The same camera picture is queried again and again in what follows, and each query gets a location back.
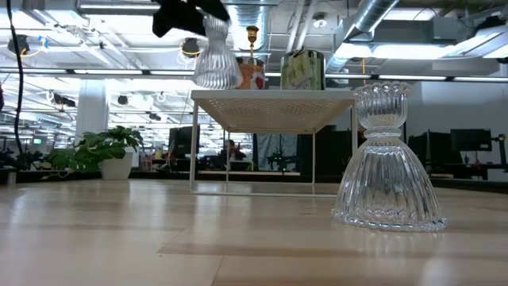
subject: glass vase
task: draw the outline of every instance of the glass vase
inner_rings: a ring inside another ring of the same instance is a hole
[[[367,138],[349,161],[333,219],[381,230],[443,230],[432,184],[420,160],[398,139],[406,121],[407,83],[375,83],[355,90]]]
[[[234,89],[241,84],[241,72],[235,55],[225,43],[229,24],[206,15],[203,18],[208,46],[196,61],[193,81],[209,89]]]

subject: clear glass vase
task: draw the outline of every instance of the clear glass vase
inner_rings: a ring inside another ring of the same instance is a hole
[[[341,181],[333,219],[381,230],[443,230],[429,177],[411,149],[398,139],[406,121],[406,83],[375,83],[355,90],[367,138]]]
[[[193,81],[209,89],[234,89],[241,84],[241,72],[235,55],[225,43],[229,24],[207,15],[203,19],[208,46],[196,62]]]

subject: white table leg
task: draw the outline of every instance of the white table leg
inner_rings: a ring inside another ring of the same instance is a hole
[[[190,143],[190,191],[194,190],[194,179],[196,177],[196,145],[198,144],[198,116],[199,105],[194,101],[194,111],[192,113],[192,142]]]
[[[312,184],[316,182],[316,130],[312,133]]]
[[[228,132],[228,141],[225,143],[225,182],[229,183],[229,140],[231,138],[231,133]]]
[[[356,101],[351,106],[351,145],[352,155],[358,150],[358,116],[356,114]]]

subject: ceiling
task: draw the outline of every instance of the ceiling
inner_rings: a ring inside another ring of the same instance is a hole
[[[267,26],[267,46],[262,50],[268,55],[267,71],[279,72],[280,60],[286,53],[289,39],[288,30],[294,23],[295,0],[278,1],[270,6]],[[435,12],[453,5],[454,1],[400,1],[385,19],[427,21]],[[487,10],[503,4],[504,1],[468,1],[471,13]],[[327,25],[321,28],[310,26],[304,46],[323,52],[327,58],[333,50],[333,34],[340,19],[356,12],[358,1],[320,1],[315,12],[325,13]],[[447,17],[456,17],[464,12],[464,5],[456,5]],[[8,50],[11,38],[9,22],[5,10],[0,14],[0,67],[16,67],[16,56]],[[23,58],[26,68],[115,68],[115,69],[164,69],[193,70],[194,59],[183,56],[180,45],[187,37],[197,37],[192,33],[173,29],[165,37],[152,34],[152,17],[142,15],[77,14],[69,9],[53,10],[51,13],[15,11],[14,25],[17,34],[28,36],[29,56]],[[40,39],[45,39],[47,48]],[[206,39],[197,37],[204,46]],[[234,46],[238,39],[230,34],[228,44]],[[438,75],[454,73],[457,75],[489,75],[497,67],[495,60],[460,60],[440,64],[431,60],[385,60],[368,58],[363,63],[350,60],[344,68],[349,72]],[[0,81],[6,97],[8,110],[3,113],[3,126],[0,133],[12,136],[13,109],[17,102],[17,75],[0,74]],[[62,95],[79,104],[78,78],[65,77],[25,77],[22,115],[24,132],[46,134],[50,141],[66,143],[75,131],[76,109],[56,106],[48,97]],[[192,101],[190,92],[196,86],[188,79],[108,79],[111,93],[110,125],[125,125],[142,128],[145,140],[155,143],[167,142],[170,127],[191,124]],[[128,105],[120,105],[117,98],[127,95]],[[148,118],[146,111],[157,113],[160,121]],[[220,146],[223,131],[206,114],[200,115],[202,128],[201,145],[211,149]],[[236,141],[250,143],[248,134],[234,134]]]

